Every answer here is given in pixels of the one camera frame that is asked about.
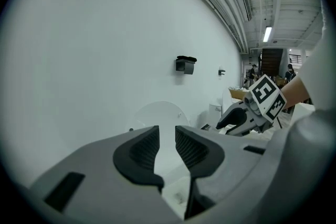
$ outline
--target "white wall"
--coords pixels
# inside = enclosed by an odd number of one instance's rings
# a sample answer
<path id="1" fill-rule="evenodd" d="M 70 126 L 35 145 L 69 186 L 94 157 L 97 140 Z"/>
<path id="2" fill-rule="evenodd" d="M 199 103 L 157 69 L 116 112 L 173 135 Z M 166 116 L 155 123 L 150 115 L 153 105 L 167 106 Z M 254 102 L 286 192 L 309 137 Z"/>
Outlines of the white wall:
<path id="1" fill-rule="evenodd" d="M 289 54 L 294 54 L 294 55 L 301 55 L 301 50 L 298 49 L 291 49 Z"/>
<path id="2" fill-rule="evenodd" d="M 123 133 L 148 103 L 172 102 L 200 126 L 223 88 L 240 84 L 238 50 L 201 0 L 14 0 L 7 15 L 1 139 L 26 186 Z M 178 55 L 197 58 L 193 75 L 174 70 Z"/>
<path id="3" fill-rule="evenodd" d="M 312 53 L 312 50 L 306 50 L 306 56 L 307 56 L 307 57 L 310 57 L 310 56 L 311 56 L 311 53 Z"/>

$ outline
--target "railing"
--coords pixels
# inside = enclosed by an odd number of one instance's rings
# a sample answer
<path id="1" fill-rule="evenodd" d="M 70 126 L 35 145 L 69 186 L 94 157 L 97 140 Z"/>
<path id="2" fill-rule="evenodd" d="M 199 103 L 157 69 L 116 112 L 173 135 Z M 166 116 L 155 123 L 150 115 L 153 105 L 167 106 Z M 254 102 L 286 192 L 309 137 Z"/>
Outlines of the railing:
<path id="1" fill-rule="evenodd" d="M 301 55 L 289 54 L 289 62 L 302 64 Z"/>

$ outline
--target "fluorescent light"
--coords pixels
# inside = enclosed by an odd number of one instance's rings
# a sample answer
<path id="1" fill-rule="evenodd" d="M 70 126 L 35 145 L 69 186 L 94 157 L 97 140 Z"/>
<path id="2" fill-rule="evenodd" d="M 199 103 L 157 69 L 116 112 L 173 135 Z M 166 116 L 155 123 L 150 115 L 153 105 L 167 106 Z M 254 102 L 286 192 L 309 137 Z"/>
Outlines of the fluorescent light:
<path id="1" fill-rule="evenodd" d="M 267 26 L 266 27 L 266 31 L 265 31 L 265 36 L 264 36 L 264 42 L 268 41 L 269 35 L 271 34 L 272 31 L 272 27 Z"/>

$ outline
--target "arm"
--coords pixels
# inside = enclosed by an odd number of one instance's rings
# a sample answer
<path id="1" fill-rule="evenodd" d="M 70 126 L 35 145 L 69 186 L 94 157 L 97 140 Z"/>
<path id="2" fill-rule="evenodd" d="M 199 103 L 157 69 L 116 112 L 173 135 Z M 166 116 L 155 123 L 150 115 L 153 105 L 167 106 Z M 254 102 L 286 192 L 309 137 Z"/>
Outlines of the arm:
<path id="1" fill-rule="evenodd" d="M 322 38 L 312 55 L 300 68 L 298 74 L 316 110 L 329 110 L 336 107 L 336 24 L 332 13 L 321 1 L 323 15 Z"/>
<path id="2" fill-rule="evenodd" d="M 309 94 L 306 90 L 306 87 L 303 85 L 302 80 L 299 76 L 293 78 L 293 80 L 284 86 L 281 89 L 282 93 L 284 94 L 287 104 L 284 109 L 290 108 L 297 103 L 300 103 L 309 98 Z"/>

